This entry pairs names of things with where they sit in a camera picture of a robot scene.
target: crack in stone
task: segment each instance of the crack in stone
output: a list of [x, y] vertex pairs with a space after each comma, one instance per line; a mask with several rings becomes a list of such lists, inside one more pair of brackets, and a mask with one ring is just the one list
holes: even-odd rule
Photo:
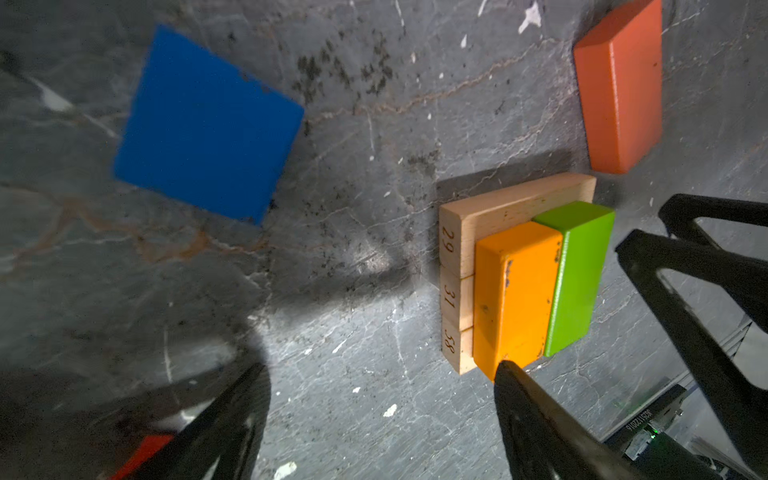
[[360, 115], [360, 114], [366, 114], [366, 115], [370, 115], [370, 114], [403, 114], [403, 113], [406, 113], [407, 111], [411, 110], [417, 104], [420, 104], [420, 103], [423, 103], [423, 102], [435, 101], [435, 100], [440, 100], [440, 99], [443, 99], [443, 98], [447, 98], [447, 97], [450, 97], [450, 96], [458, 93], [459, 91], [461, 91], [461, 90], [463, 90], [465, 88], [474, 87], [477, 84], [480, 84], [481, 82], [483, 82], [487, 77], [489, 77], [495, 71], [497, 71], [499, 69], [502, 69], [502, 68], [507, 68], [510, 65], [514, 65], [514, 64], [522, 61], [525, 57], [528, 56], [528, 54], [532, 50], [538, 50], [539, 48], [541, 48], [541, 47], [543, 47], [545, 45], [557, 44], [557, 43], [562, 43], [562, 41], [557, 41], [557, 40], [554, 40], [553, 38], [546, 38], [545, 40], [540, 41], [539, 43], [535, 43], [535, 44], [530, 45], [528, 48], [525, 49], [525, 51], [523, 51], [523, 53], [521, 53], [520, 55], [518, 55], [516, 57], [507, 58], [505, 60], [495, 62], [493, 65], [491, 65], [491, 67], [488, 70], [484, 71], [483, 73], [481, 73], [477, 77], [470, 78], [468, 80], [464, 80], [463, 82], [459, 83], [455, 87], [450, 88], [448, 90], [432, 92], [432, 93], [429, 93], [429, 94], [417, 95], [416, 97], [412, 98], [411, 100], [409, 100], [408, 102], [406, 102], [403, 105], [397, 106], [397, 105], [381, 103], [381, 104], [374, 104], [374, 105], [371, 105], [371, 106], [363, 105], [363, 106], [360, 106], [360, 107], [357, 107], [357, 108], [353, 108], [352, 110], [350, 110], [348, 108], [340, 108], [340, 109], [335, 110], [335, 111], [321, 112], [321, 113], [317, 114], [315, 117], [310, 118], [307, 121], [311, 125], [315, 125], [315, 124], [318, 124], [318, 123], [320, 123], [322, 121], [331, 120], [333, 118], [339, 117], [340, 115], [343, 115], [343, 114], [347, 114], [347, 115]]

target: orange block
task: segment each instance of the orange block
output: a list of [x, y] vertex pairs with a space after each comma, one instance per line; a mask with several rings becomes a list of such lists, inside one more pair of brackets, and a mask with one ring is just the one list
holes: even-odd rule
[[520, 367], [544, 351], [562, 233], [527, 222], [475, 248], [475, 364], [491, 381], [502, 360]]
[[613, 10], [574, 61], [592, 168], [625, 174], [661, 138], [661, 0]]

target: colored blocks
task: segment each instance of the colored blocks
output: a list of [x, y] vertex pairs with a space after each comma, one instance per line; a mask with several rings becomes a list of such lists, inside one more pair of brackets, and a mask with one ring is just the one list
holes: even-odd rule
[[[472, 326], [476, 240], [576, 200], [591, 202], [595, 182], [589, 175], [557, 174], [440, 207], [438, 287], [442, 323], [448, 326], [443, 328], [442, 351], [457, 372], [462, 374], [475, 368]], [[447, 335], [446, 331], [457, 334]], [[452, 349], [445, 346], [447, 336], [451, 337]]]
[[157, 28], [117, 178], [259, 223], [304, 110], [169, 28]]
[[610, 208], [585, 202], [534, 217], [534, 222], [563, 235], [545, 356], [553, 356], [589, 331], [614, 218]]
[[661, 0], [613, 10], [574, 62], [592, 168], [627, 173], [661, 138]]
[[502, 360], [525, 367], [541, 356], [562, 240], [527, 222], [477, 242], [472, 351], [491, 380]]

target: white paint fleck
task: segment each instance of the white paint fleck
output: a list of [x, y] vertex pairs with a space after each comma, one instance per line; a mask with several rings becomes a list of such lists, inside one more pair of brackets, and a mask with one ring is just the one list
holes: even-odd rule
[[406, 21], [402, 19], [402, 10], [400, 10], [400, 2], [395, 0], [395, 8], [397, 8], [397, 15], [400, 17], [400, 26], [405, 27]]
[[518, 27], [518, 33], [522, 34], [530, 24], [541, 27], [541, 14], [538, 12], [537, 2], [533, 2], [530, 8], [525, 9], [525, 20]]
[[294, 473], [297, 468], [298, 467], [296, 466], [295, 462], [288, 462], [284, 465], [281, 465], [275, 472], [275, 476], [272, 477], [272, 480], [283, 480], [283, 478]]
[[397, 404], [393, 403], [391, 407], [389, 407], [386, 412], [384, 412], [384, 416], [386, 418], [391, 417], [392, 415], [395, 415], [395, 412], [397, 411]]
[[482, 3], [480, 4], [480, 9], [478, 10], [478, 17], [479, 17], [480, 15], [482, 15], [482, 11], [485, 9], [485, 3], [486, 3], [487, 1], [488, 1], [488, 0], [482, 0]]
[[337, 346], [335, 349], [333, 349], [333, 351], [332, 351], [331, 353], [336, 353], [336, 352], [338, 352], [338, 351], [339, 351], [339, 349], [341, 348], [341, 346], [342, 346], [342, 345], [344, 345], [344, 344], [346, 343], [346, 341], [347, 341], [347, 340], [349, 340], [349, 337], [346, 337], [346, 338], [345, 338], [345, 339], [344, 339], [344, 340], [343, 340], [343, 341], [342, 341], [342, 342], [339, 344], [339, 346]]
[[376, 153], [376, 147], [373, 146], [373, 122], [371, 122], [371, 114], [368, 114], [368, 135], [371, 140], [371, 153]]
[[165, 376], [168, 378], [168, 383], [174, 382], [174, 376], [170, 372], [170, 355], [168, 354], [168, 325], [163, 327], [163, 362], [165, 363]]
[[67, 111], [74, 108], [72, 102], [48, 88], [46, 84], [39, 81], [37, 78], [27, 78], [40, 89], [40, 101], [43, 102], [43, 105], [45, 105], [47, 109], [53, 111]]

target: black metal frame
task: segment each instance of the black metal frame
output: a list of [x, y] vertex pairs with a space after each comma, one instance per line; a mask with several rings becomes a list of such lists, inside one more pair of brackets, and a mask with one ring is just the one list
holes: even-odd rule
[[641, 480], [640, 472], [598, 442], [519, 366], [496, 370], [494, 397], [515, 480]]
[[251, 478], [270, 408], [265, 366], [250, 367], [130, 480], [199, 480], [216, 463], [213, 480]]
[[660, 275], [672, 269], [722, 286], [768, 331], [768, 262], [720, 248], [695, 220], [768, 227], [768, 205], [695, 195], [673, 196], [659, 211], [679, 240], [632, 231], [616, 248], [619, 264], [658, 318], [743, 460], [768, 475], [768, 391], [752, 385]]

